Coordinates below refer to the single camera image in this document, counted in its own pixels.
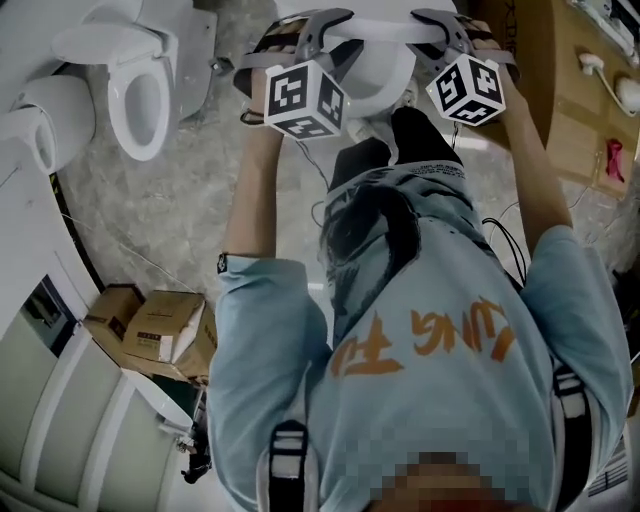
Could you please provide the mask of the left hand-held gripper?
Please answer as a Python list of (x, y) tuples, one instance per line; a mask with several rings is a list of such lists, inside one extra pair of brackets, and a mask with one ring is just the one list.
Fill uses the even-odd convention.
[(264, 121), (292, 139), (338, 136), (342, 131), (346, 93), (339, 85), (362, 53), (362, 41), (350, 39), (329, 53), (323, 51), (325, 32), (350, 20), (345, 8), (314, 9), (278, 19), (260, 41), (278, 25), (306, 19), (294, 54), (243, 55), (233, 77), (234, 87), (251, 99), (251, 72), (266, 74)]

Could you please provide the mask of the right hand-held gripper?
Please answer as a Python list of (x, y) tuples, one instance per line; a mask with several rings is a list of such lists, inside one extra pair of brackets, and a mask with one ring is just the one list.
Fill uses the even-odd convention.
[(434, 42), (411, 44), (416, 59), (433, 76), (426, 92), (440, 116), (464, 125), (483, 125), (506, 109), (500, 67), (519, 78), (514, 57), (506, 63), (482, 60), (468, 51), (468, 36), (458, 14), (415, 9), (411, 16), (440, 30)]

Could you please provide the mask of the person's left forearm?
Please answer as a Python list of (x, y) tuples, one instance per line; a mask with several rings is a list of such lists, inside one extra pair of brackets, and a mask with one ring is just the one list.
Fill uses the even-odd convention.
[(247, 134), (222, 250), (233, 256), (275, 258), (283, 134), (269, 126), (249, 128)]

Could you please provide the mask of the person's right forearm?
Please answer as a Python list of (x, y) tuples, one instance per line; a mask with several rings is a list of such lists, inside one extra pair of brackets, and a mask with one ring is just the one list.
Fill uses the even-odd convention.
[(527, 248), (530, 253), (541, 237), (556, 226), (573, 226), (561, 182), (533, 122), (529, 106), (508, 70), (499, 69), (505, 99), (500, 115), (514, 165), (516, 191)]

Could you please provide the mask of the white toilet with seat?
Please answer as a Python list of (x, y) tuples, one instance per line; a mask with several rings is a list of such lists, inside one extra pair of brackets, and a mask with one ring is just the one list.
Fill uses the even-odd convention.
[(54, 37), (52, 51), (65, 62), (106, 67), (114, 135), (144, 162), (204, 106), (216, 26), (216, 14), (193, 0), (100, 0)]

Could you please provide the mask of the white round-back toilet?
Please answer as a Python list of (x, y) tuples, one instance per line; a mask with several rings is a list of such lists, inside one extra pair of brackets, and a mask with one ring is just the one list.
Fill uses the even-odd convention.
[(0, 115), (0, 142), (24, 143), (39, 170), (51, 175), (88, 145), (95, 128), (88, 84), (71, 75), (51, 75), (28, 82)]

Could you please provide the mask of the open cardboard box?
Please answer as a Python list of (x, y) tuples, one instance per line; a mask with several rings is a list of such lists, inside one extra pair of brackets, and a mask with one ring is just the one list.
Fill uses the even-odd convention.
[(200, 294), (153, 291), (133, 316), (122, 349), (144, 373), (207, 385), (217, 350), (215, 315)]

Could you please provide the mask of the person's right hand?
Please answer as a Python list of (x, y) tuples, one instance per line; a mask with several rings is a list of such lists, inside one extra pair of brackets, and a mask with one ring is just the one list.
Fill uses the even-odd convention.
[(491, 59), (498, 63), (506, 63), (513, 58), (511, 52), (503, 50), (494, 39), (487, 23), (479, 20), (463, 19), (462, 27), (471, 41), (473, 55), (479, 59)]

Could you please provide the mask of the person's left hand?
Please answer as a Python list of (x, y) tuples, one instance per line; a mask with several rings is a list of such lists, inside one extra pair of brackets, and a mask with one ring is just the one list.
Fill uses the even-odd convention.
[[(256, 46), (255, 53), (294, 54), (299, 34), (306, 25), (306, 19), (297, 19), (288, 24), (274, 27)], [(266, 74), (262, 68), (254, 68), (251, 72), (251, 101), (248, 109), (253, 116), (264, 116)]]

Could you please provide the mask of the white sneaker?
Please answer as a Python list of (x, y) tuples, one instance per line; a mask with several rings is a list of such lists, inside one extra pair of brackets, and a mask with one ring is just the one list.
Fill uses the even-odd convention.
[(399, 108), (415, 108), (419, 99), (419, 84), (415, 78), (411, 78), (407, 84), (404, 92), (393, 106), (393, 110), (396, 111)]
[(346, 130), (352, 141), (356, 144), (369, 139), (375, 139), (392, 144), (392, 131), (386, 122), (372, 121), (368, 118), (352, 118), (347, 122)]

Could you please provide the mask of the large printed cardboard box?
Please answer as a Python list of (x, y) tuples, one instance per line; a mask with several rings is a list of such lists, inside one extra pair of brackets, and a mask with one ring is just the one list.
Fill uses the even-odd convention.
[[(566, 0), (469, 0), (469, 13), (485, 21), (515, 57), (517, 87), (552, 168), (566, 180), (623, 199), (640, 141), (640, 116), (625, 115), (605, 87), (623, 76), (640, 82), (640, 69)], [(625, 183), (606, 174), (606, 141), (612, 138), (623, 144)]]

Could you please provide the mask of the clear bag of parts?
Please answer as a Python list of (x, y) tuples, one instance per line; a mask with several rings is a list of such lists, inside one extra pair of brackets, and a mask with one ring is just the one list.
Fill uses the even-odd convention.
[(621, 0), (566, 0), (582, 11), (640, 69), (640, 14)]

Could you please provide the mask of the white oval object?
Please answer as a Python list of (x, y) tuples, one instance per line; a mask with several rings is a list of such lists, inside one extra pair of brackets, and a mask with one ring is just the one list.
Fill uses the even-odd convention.
[(620, 77), (615, 83), (615, 95), (620, 108), (630, 116), (640, 113), (640, 82), (629, 77)]

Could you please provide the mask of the pink cloth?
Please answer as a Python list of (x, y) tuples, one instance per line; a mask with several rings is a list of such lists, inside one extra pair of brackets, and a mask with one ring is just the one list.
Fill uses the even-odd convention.
[(606, 174), (609, 178), (625, 183), (626, 180), (622, 174), (622, 151), (623, 144), (615, 138), (608, 139), (606, 141), (607, 149), (607, 162), (606, 162)]

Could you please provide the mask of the light blue shirt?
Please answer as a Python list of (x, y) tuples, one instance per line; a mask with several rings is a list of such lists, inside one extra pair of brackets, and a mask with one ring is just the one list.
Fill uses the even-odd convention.
[(516, 289), (463, 167), (420, 162), (331, 191), (321, 246), (332, 325), (301, 263), (219, 260), (209, 430), (236, 510), (257, 511), (259, 457), (299, 389), (324, 512), (361, 512), (434, 453), (474, 465), (509, 500), (549, 507), (556, 362), (584, 383), (607, 463), (633, 393), (629, 350), (606, 271), (569, 227), (542, 235)]

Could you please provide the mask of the small cardboard box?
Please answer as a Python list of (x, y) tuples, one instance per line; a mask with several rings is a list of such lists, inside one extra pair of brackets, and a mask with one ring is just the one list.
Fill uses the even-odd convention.
[(144, 302), (134, 284), (109, 285), (90, 307), (82, 324), (103, 350), (120, 352), (128, 325)]

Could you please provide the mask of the white oval basin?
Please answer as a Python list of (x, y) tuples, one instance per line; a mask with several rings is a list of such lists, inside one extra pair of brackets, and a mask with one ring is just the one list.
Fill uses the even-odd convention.
[(122, 373), (141, 394), (147, 404), (161, 417), (159, 428), (175, 436), (191, 431), (192, 417), (147, 376), (129, 369)]

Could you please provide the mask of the dark wall panel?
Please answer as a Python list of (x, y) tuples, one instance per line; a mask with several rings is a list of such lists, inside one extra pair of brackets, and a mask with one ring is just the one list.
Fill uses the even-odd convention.
[(43, 344), (59, 357), (74, 334), (77, 319), (48, 275), (33, 289), (20, 311)]

